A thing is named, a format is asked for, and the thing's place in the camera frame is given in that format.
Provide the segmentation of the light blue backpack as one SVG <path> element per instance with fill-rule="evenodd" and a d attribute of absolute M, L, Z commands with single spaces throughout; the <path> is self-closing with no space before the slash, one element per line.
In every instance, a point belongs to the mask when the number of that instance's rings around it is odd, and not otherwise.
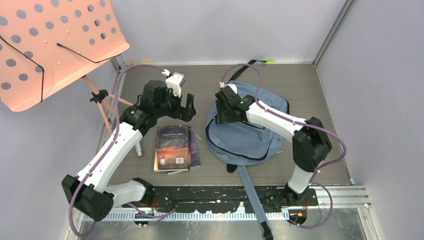
<path fill-rule="evenodd" d="M 263 126 L 248 122 L 217 124 L 217 117 L 217 107 L 213 105 L 205 127 L 208 148 L 226 164 L 229 173 L 238 172 L 263 237 L 272 240 L 271 226 L 247 167 L 262 164 L 275 155 L 282 148 L 284 138 Z"/>

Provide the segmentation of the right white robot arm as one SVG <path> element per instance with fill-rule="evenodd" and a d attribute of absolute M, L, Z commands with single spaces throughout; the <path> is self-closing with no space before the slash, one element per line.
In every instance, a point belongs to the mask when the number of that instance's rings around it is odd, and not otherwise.
<path fill-rule="evenodd" d="M 295 168 L 284 187 L 284 197 L 291 205 L 299 205 L 306 197 L 315 170 L 332 150 L 322 122 L 306 120 L 276 110 L 255 96 L 240 97 L 236 86 L 225 84 L 215 94 L 217 124 L 245 122 L 256 124 L 282 136 L 292 144 Z"/>

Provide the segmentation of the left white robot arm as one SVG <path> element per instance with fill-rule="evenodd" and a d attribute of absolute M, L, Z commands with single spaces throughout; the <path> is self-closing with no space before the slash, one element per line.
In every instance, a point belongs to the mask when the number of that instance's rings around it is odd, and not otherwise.
<path fill-rule="evenodd" d="M 186 106 L 181 105 L 184 82 L 182 75 L 173 74 L 165 81 L 150 80 L 144 86 L 136 104 L 122 112 L 114 132 L 90 163 L 76 176 L 68 174 L 62 180 L 70 207 L 99 222 L 114 207 L 133 202 L 141 207 L 152 204 L 153 186 L 139 177 L 118 185 L 108 183 L 125 156 L 159 118 L 192 120 L 196 114 L 194 95 L 187 94 Z"/>

